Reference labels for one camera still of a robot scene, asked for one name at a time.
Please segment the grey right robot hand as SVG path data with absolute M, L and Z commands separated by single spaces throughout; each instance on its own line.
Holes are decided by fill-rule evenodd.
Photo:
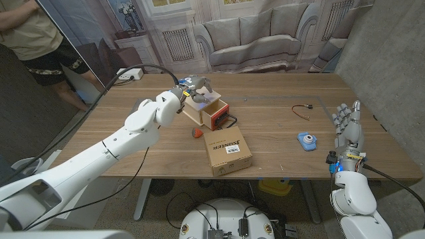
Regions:
M 332 114 L 336 129 L 335 149 L 342 153 L 345 150 L 362 152 L 365 141 L 360 124 L 361 102 L 356 100 L 350 108 L 347 104 L 337 106 L 337 113 Z

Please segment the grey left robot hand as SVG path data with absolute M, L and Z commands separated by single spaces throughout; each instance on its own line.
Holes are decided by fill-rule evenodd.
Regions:
M 195 103 L 210 103 L 211 101 L 197 92 L 198 89 L 205 87 L 209 93 L 212 93 L 211 80 L 205 76 L 189 75 L 179 80 L 179 87 L 183 90 L 183 99 L 190 96 Z

